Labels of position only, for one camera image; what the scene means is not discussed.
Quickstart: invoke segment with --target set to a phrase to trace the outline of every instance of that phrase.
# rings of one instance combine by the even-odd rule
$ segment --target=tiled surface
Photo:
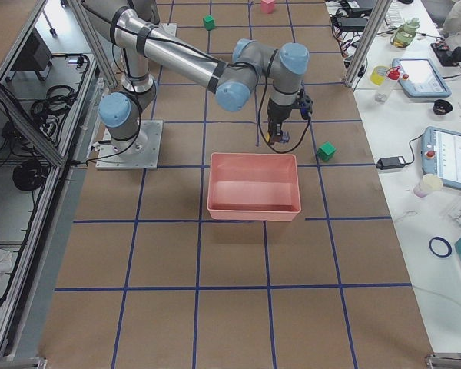
[[[212,221],[211,154],[271,152],[255,123],[264,81],[229,113],[151,63],[160,88],[144,117],[164,120],[160,167],[89,167],[39,354],[55,369],[425,367],[429,342],[324,3],[277,0],[271,15],[241,0],[159,4],[182,39],[227,61],[239,38],[310,49],[313,124],[294,152],[302,211]],[[276,148],[304,126],[294,111]],[[326,141],[328,162],[314,155]]]

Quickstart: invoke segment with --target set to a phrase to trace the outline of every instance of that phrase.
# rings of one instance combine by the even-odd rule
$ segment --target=robotic arm
[[[444,67],[454,66],[461,62],[461,48],[457,47],[450,51],[445,42],[432,44],[432,49],[436,53],[437,58]]]
[[[301,109],[310,118],[312,101],[304,94],[302,77],[307,70],[309,52],[297,43],[280,49],[241,39],[232,55],[233,62],[216,59],[158,27],[159,15],[154,0],[81,0],[93,26],[107,40],[121,48],[125,73],[124,94],[141,113],[154,99],[156,84],[149,73],[148,58],[215,94],[217,103],[228,111],[239,111],[250,98],[261,75],[272,78],[273,90],[267,106],[268,144],[287,142],[281,127],[292,109]],[[138,131],[137,109],[121,109],[114,114],[117,93],[104,97],[100,116],[119,147]],[[105,106],[108,114],[103,114]]]

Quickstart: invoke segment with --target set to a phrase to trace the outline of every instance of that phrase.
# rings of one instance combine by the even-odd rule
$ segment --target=red plastic bin
[[[211,155],[207,209],[213,219],[292,221],[300,213],[295,155]]]

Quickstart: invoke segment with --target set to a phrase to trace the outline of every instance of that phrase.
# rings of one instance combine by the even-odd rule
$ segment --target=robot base
[[[161,147],[163,121],[141,121],[140,130],[148,137],[144,147],[136,154],[120,154],[96,161],[97,169],[157,169],[159,149]],[[108,130],[104,132],[103,140],[111,140]],[[101,146],[99,158],[116,154],[113,146]]]

